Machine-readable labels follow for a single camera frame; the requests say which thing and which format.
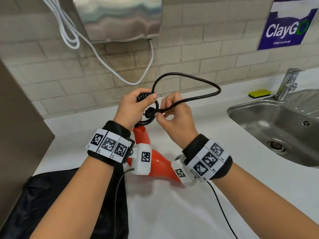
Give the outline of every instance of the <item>backsplash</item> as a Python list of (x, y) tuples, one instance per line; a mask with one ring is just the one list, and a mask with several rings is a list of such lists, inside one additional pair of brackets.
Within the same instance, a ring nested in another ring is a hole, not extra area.
[[(256, 51), (273, 0), (163, 0), (154, 62), (140, 87), (167, 72), (192, 74), (218, 84), (283, 74), (290, 67), (319, 67), (319, 15), (301, 45)], [(78, 25), (70, 0), (61, 0)], [(147, 40), (95, 45), (123, 78), (137, 81), (151, 57)], [(0, 58), (44, 118), (112, 106), (135, 89), (114, 77), (85, 42), (62, 41), (42, 0), (0, 0)], [(160, 95), (206, 88), (168, 77)]]

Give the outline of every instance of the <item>countertop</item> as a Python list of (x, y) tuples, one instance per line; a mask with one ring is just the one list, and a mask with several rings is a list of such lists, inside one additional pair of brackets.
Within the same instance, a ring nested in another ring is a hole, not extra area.
[[(312, 74), (315, 71), (304, 75), (310, 78), (302, 79), (298, 90), (319, 88), (319, 81)], [(212, 97), (206, 101), (190, 103), (195, 125), (199, 133), (214, 138), (224, 146), (235, 163), (319, 223), (319, 169), (293, 163), (275, 154), (231, 120), (226, 112), (233, 105), (252, 101), (247, 96), (247, 90), (260, 87), (274, 91), (281, 80), (282, 76), (278, 76), (227, 85), (222, 87), (224, 92), (218, 99)], [(195, 93), (183, 96), (190, 97)], [(116, 108), (107, 108), (103, 112), (93, 111), (46, 121), (58, 136), (35, 174), (79, 167), (87, 156), (84, 147), (96, 128), (100, 127), (99, 122), (83, 124), (83, 119), (104, 113), (105, 122), (108, 120), (105, 117), (113, 116), (114, 111)], [(72, 123), (70, 133), (59, 134), (65, 131), (68, 121)], [(168, 160), (181, 154), (181, 149), (156, 121), (146, 126), (146, 130), (152, 147)], [(130, 173), (125, 176), (125, 183), (129, 239), (234, 238), (213, 191), (206, 183), (198, 181), (192, 187), (183, 188), (167, 180)], [(217, 188), (216, 192), (237, 237), (258, 238)]]

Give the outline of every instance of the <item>person's left arm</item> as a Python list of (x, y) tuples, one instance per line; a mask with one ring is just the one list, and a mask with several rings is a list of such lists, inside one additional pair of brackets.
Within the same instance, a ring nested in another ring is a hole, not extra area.
[[(156, 100), (156, 94), (136, 103), (139, 88), (126, 95), (114, 120), (130, 132), (142, 119), (144, 110)], [(88, 156), (69, 184), (42, 218), (30, 239), (89, 239), (98, 219), (113, 166)]]

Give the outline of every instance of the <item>person's right arm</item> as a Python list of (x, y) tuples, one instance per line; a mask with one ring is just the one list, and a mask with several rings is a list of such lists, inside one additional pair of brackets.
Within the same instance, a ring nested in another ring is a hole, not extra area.
[[(161, 108), (181, 99), (175, 92), (162, 100)], [(169, 115), (174, 118), (166, 120)], [(155, 116), (182, 149), (198, 136), (191, 110), (185, 103), (165, 115)], [(319, 225), (237, 164), (233, 163), (224, 177), (212, 181), (261, 239), (319, 238)]]

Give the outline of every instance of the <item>person's left hand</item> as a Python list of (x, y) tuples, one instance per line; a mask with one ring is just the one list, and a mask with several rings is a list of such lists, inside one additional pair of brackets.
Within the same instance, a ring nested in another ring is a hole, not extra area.
[(151, 92), (151, 89), (138, 88), (124, 96), (119, 104), (119, 108), (117, 109), (117, 113), (113, 121), (132, 132), (134, 125), (142, 119), (144, 110), (155, 102), (157, 95), (151, 94), (140, 102), (136, 102), (136, 99), (141, 93)]

